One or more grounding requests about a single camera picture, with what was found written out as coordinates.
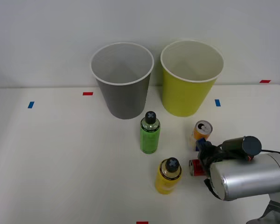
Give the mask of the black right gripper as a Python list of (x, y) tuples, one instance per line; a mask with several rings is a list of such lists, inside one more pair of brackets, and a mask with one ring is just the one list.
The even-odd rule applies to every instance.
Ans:
[(222, 161), (225, 153), (222, 150), (222, 145), (212, 145), (210, 141), (201, 138), (196, 141), (196, 151), (198, 159), (203, 169), (210, 169), (210, 165), (217, 161)]

